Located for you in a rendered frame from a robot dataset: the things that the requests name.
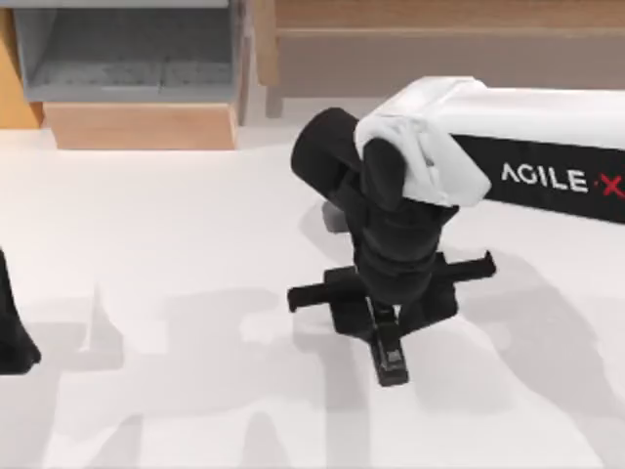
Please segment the wooden open shelf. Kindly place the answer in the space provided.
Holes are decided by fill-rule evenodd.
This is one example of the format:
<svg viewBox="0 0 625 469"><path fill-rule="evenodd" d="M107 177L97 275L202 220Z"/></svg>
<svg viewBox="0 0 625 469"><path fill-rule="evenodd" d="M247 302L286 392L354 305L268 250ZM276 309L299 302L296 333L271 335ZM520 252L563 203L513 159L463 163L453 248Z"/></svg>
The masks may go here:
<svg viewBox="0 0 625 469"><path fill-rule="evenodd" d="M355 113L427 75L625 87L625 0L249 0L270 117Z"/></svg>

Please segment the pale wooden drawer front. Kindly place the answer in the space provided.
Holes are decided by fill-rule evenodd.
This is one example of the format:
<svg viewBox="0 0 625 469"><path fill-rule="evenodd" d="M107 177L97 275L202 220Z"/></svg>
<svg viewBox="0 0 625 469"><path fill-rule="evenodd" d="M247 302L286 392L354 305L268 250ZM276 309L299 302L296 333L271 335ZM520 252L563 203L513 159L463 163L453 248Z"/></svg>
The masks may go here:
<svg viewBox="0 0 625 469"><path fill-rule="evenodd" d="M59 149L233 150L237 112L210 103L44 104Z"/></svg>

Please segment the grey pierced drawer inside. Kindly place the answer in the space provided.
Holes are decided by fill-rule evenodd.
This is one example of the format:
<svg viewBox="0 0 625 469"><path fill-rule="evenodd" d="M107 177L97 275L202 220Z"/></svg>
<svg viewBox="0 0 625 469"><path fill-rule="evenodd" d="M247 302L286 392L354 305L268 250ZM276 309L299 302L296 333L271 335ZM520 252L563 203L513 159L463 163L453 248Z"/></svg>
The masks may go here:
<svg viewBox="0 0 625 469"><path fill-rule="evenodd" d="M228 103L242 0L0 0L31 102Z"/></svg>

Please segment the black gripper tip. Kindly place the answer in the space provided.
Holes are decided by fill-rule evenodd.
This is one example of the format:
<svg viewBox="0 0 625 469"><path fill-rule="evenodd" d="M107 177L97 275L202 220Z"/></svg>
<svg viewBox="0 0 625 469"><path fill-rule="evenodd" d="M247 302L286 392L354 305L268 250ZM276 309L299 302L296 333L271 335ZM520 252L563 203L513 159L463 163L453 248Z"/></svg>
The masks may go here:
<svg viewBox="0 0 625 469"><path fill-rule="evenodd" d="M4 251L0 248L0 376L24 375L42 355L19 315Z"/></svg>

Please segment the wooden cupboard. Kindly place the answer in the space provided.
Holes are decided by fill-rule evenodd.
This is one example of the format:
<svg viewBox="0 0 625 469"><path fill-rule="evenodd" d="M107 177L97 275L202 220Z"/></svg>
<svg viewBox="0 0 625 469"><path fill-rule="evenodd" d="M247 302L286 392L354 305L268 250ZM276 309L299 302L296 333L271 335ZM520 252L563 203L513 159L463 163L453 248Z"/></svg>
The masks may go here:
<svg viewBox="0 0 625 469"><path fill-rule="evenodd" d="M43 120L42 104L23 94L13 11L0 8L0 130L35 130Z"/></svg>

